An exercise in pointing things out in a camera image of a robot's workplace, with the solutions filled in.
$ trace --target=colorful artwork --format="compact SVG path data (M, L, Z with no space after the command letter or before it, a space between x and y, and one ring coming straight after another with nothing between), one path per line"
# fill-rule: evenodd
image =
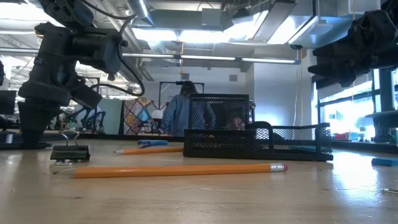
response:
M137 135L145 122L152 122L152 112L155 110L164 111L167 103L161 103L158 109L158 102L147 98L137 98L124 102L124 134Z

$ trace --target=binder clip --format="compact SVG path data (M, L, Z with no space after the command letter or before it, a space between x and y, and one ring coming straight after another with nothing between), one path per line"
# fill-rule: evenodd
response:
M69 138L66 132L75 133L74 138L76 146L69 146ZM65 130L61 135L67 140L66 146L54 146L51 153L51 160L56 160L55 165L72 165L74 162L86 162L90 160L90 152L88 146L79 146L77 138L80 133L72 130Z

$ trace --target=yellow pencil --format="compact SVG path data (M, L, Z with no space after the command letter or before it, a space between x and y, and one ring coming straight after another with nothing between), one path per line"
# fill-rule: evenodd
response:
M286 164L244 164L212 166L78 167L54 172L74 178L148 177L168 175L248 174L287 171Z
M165 148L147 148L147 149L121 149L115 153L123 155L161 153L161 152L182 152L184 147L165 147Z

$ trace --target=desk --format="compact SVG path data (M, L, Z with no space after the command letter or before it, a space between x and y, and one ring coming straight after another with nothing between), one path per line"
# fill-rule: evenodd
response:
M136 142L80 143L90 145L91 166L270 162L180 152L113 156ZM0 151L1 223L398 223L398 197L380 193L398 189L398 167L372 167L374 154L335 151L333 162L285 161L286 173L69 179L52 175L68 167L54 167L50 153Z

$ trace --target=robotic arm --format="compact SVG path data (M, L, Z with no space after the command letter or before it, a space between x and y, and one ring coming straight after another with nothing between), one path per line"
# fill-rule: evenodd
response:
M50 120L71 99L86 108L94 108L101 101L101 95L77 75L77 61L108 73L108 80L113 81L124 64L120 61L120 48L127 46L117 30L93 26L93 13L81 0L40 3L48 15L65 27L49 22L35 27L44 38L30 78L19 90L19 96L25 98L25 102L18 103L25 148L38 143Z
M313 51L318 65L308 71L350 86L370 69L398 66L398 1L388 0L381 10L365 12L355 20L348 35Z

